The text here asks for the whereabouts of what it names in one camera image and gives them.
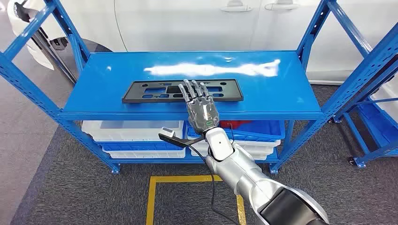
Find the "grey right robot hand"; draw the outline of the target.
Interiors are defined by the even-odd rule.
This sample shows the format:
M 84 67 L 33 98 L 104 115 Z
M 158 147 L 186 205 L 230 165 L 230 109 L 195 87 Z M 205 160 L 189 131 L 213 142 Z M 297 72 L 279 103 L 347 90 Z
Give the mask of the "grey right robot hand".
M 219 113 L 214 99 L 203 82 L 184 79 L 183 84 L 179 84 L 178 87 L 186 102 L 189 124 L 197 134 L 205 133 L 219 125 Z

